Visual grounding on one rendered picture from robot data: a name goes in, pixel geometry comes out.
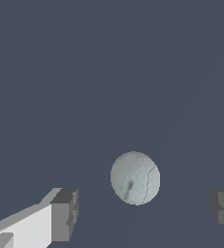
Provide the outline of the pale grey ball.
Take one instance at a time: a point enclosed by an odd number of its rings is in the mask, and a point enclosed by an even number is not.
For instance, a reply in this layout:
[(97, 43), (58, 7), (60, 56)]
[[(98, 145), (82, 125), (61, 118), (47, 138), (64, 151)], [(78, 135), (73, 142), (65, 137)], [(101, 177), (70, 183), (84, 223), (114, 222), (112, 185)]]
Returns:
[(160, 171), (145, 154), (131, 151), (119, 156), (112, 165), (111, 184), (126, 203), (151, 202), (160, 189)]

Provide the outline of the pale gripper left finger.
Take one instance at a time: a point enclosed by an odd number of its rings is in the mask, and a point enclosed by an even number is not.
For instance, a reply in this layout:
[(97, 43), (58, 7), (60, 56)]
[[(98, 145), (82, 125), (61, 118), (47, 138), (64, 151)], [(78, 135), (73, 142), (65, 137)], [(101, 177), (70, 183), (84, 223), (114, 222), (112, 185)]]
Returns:
[(0, 248), (48, 248), (69, 241), (79, 215), (79, 190), (53, 188), (38, 204), (0, 221)]

